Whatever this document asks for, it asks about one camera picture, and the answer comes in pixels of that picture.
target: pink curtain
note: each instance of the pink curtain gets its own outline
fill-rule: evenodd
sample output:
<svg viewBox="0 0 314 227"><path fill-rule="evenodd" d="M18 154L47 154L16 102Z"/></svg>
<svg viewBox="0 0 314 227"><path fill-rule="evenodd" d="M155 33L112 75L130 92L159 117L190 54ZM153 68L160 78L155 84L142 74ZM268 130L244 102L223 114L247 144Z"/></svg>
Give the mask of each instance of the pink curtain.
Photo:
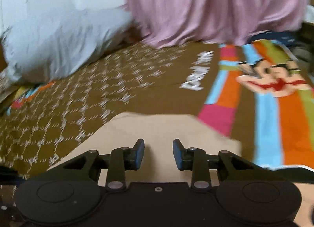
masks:
<svg viewBox="0 0 314 227"><path fill-rule="evenodd" d="M307 0L127 0L144 43L161 48L189 40L243 45L265 30L297 30Z"/></svg>

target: circular disc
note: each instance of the circular disc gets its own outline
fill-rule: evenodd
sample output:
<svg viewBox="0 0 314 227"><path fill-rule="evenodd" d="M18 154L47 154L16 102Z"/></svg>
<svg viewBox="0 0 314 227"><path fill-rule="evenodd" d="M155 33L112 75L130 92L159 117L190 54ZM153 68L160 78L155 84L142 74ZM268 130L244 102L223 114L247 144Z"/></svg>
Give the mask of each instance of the circular disc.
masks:
<svg viewBox="0 0 314 227"><path fill-rule="evenodd" d="M226 179L218 186L216 196L229 214L245 222L258 224L293 220L302 202L299 189L284 180Z"/></svg>
<svg viewBox="0 0 314 227"><path fill-rule="evenodd" d="M15 194L21 214L32 222L73 222L96 207L100 188L93 181L27 181Z"/></svg>

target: pink stripe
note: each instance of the pink stripe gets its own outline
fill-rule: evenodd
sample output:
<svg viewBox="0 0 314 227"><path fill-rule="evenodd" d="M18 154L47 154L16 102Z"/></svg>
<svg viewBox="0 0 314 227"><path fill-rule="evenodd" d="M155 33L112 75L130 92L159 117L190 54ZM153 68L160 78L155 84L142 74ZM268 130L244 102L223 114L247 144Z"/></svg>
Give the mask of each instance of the pink stripe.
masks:
<svg viewBox="0 0 314 227"><path fill-rule="evenodd" d="M236 48L235 47L223 47L220 50L220 56L224 56L224 57L233 57L236 56Z"/></svg>
<svg viewBox="0 0 314 227"><path fill-rule="evenodd" d="M204 105L198 118L224 136L230 136L235 109L217 104Z"/></svg>

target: brown patterned rug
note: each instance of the brown patterned rug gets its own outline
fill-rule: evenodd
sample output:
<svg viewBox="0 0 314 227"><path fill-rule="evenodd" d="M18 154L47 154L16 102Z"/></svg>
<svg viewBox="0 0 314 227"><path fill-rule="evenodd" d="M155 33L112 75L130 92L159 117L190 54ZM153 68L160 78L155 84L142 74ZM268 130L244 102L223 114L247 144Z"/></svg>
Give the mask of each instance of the brown patterned rug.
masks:
<svg viewBox="0 0 314 227"><path fill-rule="evenodd" d="M46 171L115 115L128 111L139 92L169 83L179 88L182 79L176 74L183 69L190 73L197 54L213 47L189 43L156 50L137 43L57 81L1 117L0 164L26 179ZM147 107L154 109L149 102Z"/></svg>

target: green stripe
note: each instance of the green stripe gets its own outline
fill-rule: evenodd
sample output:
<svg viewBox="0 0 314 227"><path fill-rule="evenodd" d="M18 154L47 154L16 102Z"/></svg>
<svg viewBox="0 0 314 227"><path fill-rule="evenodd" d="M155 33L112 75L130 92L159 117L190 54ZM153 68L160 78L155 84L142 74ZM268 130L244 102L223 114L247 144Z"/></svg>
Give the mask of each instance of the green stripe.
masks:
<svg viewBox="0 0 314 227"><path fill-rule="evenodd" d="M314 150L314 103L312 101L313 93L312 93L312 90L306 90L306 91L299 90L299 95L301 97L303 107L304 107L304 112L307 117L309 129L310 129L310 140L312 144L312 149Z"/></svg>
<svg viewBox="0 0 314 227"><path fill-rule="evenodd" d="M268 40L262 40L262 44L267 50L267 56L271 58L275 64L284 64L287 62L287 59L289 59L289 56L280 46Z"/></svg>
<svg viewBox="0 0 314 227"><path fill-rule="evenodd" d="M232 67L227 65L219 65L220 70L228 70L228 71L239 71L239 67Z"/></svg>

